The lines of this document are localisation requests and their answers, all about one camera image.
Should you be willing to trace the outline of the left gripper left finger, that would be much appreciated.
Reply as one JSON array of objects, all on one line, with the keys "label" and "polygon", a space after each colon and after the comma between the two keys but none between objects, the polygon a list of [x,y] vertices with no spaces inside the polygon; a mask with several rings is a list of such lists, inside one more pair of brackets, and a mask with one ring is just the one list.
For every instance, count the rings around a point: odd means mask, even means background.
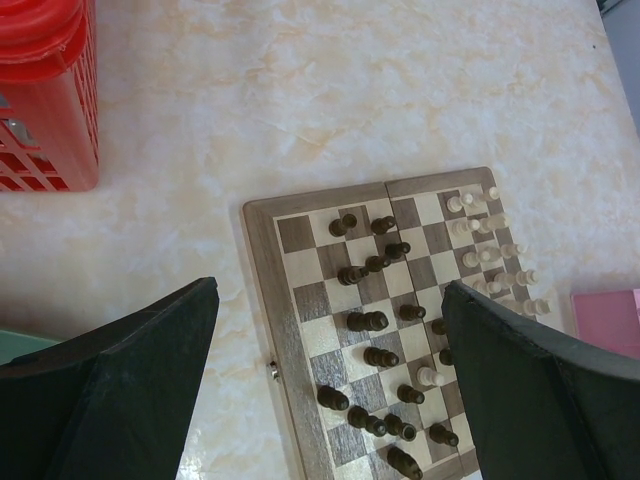
[{"label": "left gripper left finger", "polygon": [[216,280],[1,368],[5,479],[172,479],[219,309]]}]

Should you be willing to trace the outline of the wooden chess board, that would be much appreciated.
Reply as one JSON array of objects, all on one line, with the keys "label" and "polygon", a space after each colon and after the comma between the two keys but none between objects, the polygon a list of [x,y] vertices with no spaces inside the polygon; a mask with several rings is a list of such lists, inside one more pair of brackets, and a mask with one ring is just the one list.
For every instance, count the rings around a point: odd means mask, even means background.
[{"label": "wooden chess board", "polygon": [[525,247],[477,167],[254,200],[243,215],[303,479],[479,472],[441,304],[460,281],[530,318]]}]

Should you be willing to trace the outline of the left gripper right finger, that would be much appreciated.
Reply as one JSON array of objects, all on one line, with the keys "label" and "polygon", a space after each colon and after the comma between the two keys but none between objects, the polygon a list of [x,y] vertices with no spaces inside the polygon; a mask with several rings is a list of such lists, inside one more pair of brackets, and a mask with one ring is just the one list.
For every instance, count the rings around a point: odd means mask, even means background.
[{"label": "left gripper right finger", "polygon": [[638,360],[459,280],[441,310],[483,478],[638,478]]}]

